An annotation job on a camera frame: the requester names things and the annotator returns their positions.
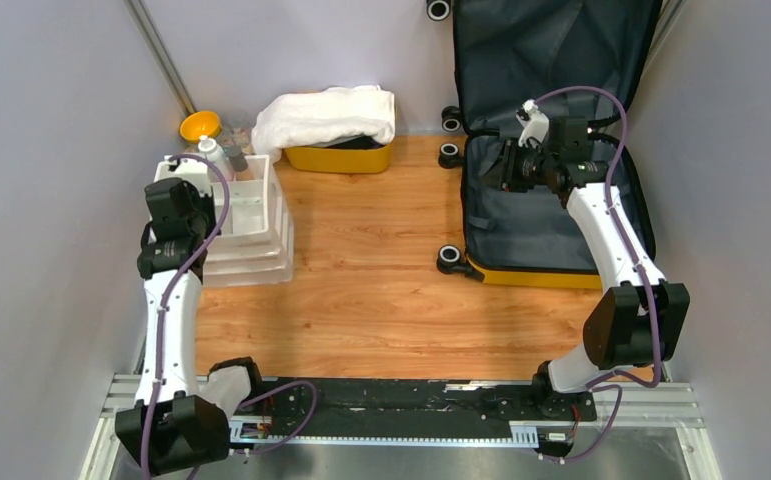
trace suitcase lid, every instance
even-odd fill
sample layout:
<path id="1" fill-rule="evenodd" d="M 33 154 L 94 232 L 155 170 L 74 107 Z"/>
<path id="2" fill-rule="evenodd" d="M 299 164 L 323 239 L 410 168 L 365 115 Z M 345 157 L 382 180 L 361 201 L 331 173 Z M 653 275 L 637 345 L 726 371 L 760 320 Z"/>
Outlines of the suitcase lid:
<path id="1" fill-rule="evenodd" d="M 454 0 L 456 89 L 469 135 L 517 136 L 515 111 L 557 88 L 603 88 L 628 109 L 662 0 Z M 603 119 L 611 101 L 570 93 L 542 102 L 549 117 Z"/>

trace yellow bin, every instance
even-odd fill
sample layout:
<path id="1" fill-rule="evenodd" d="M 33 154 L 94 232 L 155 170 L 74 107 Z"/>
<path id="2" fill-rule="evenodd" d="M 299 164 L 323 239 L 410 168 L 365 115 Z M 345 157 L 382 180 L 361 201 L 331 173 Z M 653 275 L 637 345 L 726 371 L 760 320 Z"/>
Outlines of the yellow bin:
<path id="1" fill-rule="evenodd" d="M 292 147 L 285 155 L 297 170 L 327 173 L 380 173 L 388 169 L 394 142 L 368 150 Z"/>

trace black wheel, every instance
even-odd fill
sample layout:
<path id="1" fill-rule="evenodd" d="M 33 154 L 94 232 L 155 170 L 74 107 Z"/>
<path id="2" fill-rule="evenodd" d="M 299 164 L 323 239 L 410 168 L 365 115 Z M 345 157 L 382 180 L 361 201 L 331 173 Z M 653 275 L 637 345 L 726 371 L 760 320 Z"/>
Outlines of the black wheel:
<path id="1" fill-rule="evenodd" d="M 444 245 L 438 249 L 438 260 L 435 264 L 438 271 L 447 275 L 456 273 L 462 263 L 462 252 L 455 245 Z"/>
<path id="2" fill-rule="evenodd" d="M 462 128 L 462 112 L 459 107 L 449 106 L 441 111 L 441 128 L 445 132 L 455 132 Z"/>
<path id="3" fill-rule="evenodd" d="M 440 22 L 450 16 L 450 0 L 426 0 L 426 16 Z"/>
<path id="4" fill-rule="evenodd" d="M 459 146 L 455 143 L 442 143 L 438 149 L 438 165 L 441 168 L 456 168 L 462 166 L 462 158 L 459 156 Z"/>

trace white bottle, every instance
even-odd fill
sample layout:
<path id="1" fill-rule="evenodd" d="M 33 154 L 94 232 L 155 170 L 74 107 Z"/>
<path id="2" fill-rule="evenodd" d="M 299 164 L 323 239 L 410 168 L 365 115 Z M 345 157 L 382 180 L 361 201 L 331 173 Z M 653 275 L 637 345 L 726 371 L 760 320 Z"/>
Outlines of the white bottle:
<path id="1" fill-rule="evenodd" d="M 232 169 L 232 164 L 226 157 L 226 153 L 223 148 L 217 144 L 217 141 L 210 138 L 208 135 L 200 135 L 200 141 L 197 144 L 197 148 L 206 160 L 213 163 L 221 172 L 223 172 L 223 178 L 228 181 L 232 181 L 235 178 L 235 171 Z"/>

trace wooden tabletop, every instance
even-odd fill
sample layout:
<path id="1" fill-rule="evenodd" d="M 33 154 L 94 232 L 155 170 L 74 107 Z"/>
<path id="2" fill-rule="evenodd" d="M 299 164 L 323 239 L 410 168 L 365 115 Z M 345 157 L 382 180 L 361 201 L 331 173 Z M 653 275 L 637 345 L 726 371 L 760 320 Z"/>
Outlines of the wooden tabletop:
<path id="1" fill-rule="evenodd" d="M 437 164 L 461 137 L 398 137 L 378 175 L 276 164 L 296 225 L 290 283 L 206 289 L 197 367 L 251 356 L 263 375 L 529 379 L 582 339 L 593 290 L 484 285 L 435 268 L 464 246 L 461 170 Z"/>

